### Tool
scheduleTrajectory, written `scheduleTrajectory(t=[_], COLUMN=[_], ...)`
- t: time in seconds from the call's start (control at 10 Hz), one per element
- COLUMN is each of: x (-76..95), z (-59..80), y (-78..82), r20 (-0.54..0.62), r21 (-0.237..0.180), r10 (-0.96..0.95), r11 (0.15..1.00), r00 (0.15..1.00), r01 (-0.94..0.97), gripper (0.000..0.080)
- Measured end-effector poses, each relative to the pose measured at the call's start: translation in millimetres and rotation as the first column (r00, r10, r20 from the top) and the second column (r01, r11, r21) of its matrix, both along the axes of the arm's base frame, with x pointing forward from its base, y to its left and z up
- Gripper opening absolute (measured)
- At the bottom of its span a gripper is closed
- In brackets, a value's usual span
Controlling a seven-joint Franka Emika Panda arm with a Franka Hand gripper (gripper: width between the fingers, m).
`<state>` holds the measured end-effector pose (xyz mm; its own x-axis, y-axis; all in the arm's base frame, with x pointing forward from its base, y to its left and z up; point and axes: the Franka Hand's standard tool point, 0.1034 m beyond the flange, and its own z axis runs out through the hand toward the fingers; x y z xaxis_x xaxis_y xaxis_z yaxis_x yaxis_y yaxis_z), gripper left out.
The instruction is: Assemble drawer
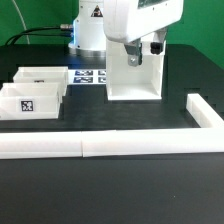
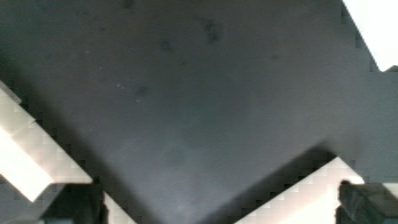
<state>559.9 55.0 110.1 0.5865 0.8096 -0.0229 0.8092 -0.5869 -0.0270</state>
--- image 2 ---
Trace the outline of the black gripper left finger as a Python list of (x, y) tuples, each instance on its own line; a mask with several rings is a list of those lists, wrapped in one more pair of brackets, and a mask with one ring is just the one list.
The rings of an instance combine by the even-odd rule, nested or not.
[(108, 224), (105, 193), (97, 184), (67, 184), (41, 215), (44, 224)]

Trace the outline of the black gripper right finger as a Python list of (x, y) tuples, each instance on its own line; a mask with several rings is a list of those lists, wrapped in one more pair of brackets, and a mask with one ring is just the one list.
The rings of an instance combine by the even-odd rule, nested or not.
[(398, 183), (343, 181), (337, 200), (336, 224), (398, 224)]

